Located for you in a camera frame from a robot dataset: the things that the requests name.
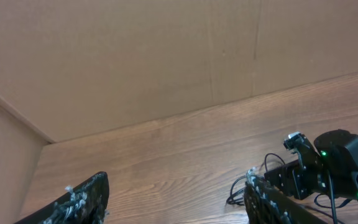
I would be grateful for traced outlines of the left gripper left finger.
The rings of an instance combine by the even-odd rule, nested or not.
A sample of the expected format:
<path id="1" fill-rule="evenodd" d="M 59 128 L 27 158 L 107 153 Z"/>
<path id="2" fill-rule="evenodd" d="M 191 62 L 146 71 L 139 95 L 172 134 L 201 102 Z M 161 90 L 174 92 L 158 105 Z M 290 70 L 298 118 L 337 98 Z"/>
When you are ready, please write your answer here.
<path id="1" fill-rule="evenodd" d="M 98 172 L 76 187 L 65 187 L 67 193 L 44 208 L 15 224 L 103 224 L 109 200 L 106 172 Z"/>

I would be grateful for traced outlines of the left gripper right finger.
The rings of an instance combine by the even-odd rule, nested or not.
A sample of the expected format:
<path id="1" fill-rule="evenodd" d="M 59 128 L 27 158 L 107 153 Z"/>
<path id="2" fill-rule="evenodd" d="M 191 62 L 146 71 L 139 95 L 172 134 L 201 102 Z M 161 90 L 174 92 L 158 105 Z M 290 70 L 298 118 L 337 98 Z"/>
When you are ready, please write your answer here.
<path id="1" fill-rule="evenodd" d="M 324 223 L 324 220 L 286 197 L 253 169 L 246 173 L 244 205 L 250 223 Z"/>

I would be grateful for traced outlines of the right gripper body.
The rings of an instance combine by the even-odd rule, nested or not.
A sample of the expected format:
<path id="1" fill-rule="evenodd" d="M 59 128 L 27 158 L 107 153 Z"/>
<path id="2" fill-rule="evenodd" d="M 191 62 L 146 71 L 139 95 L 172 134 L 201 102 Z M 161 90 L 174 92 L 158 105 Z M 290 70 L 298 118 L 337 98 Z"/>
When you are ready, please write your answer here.
<path id="1" fill-rule="evenodd" d="M 325 175 L 320 155 L 308 138 L 301 134 L 296 148 L 290 150 L 298 159 L 267 171 L 265 180 L 288 197 L 303 200 L 309 195 L 325 192 Z"/>

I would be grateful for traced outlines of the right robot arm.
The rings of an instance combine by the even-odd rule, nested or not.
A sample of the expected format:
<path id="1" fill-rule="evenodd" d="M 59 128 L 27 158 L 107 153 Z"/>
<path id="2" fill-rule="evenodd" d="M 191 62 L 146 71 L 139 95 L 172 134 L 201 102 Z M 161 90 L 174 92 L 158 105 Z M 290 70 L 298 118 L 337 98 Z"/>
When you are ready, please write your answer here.
<path id="1" fill-rule="evenodd" d="M 286 196 L 303 200 L 313 193 L 358 201 L 358 135 L 328 131 L 313 142 L 302 133 L 289 134 L 284 147 L 298 159 L 264 174 Z"/>

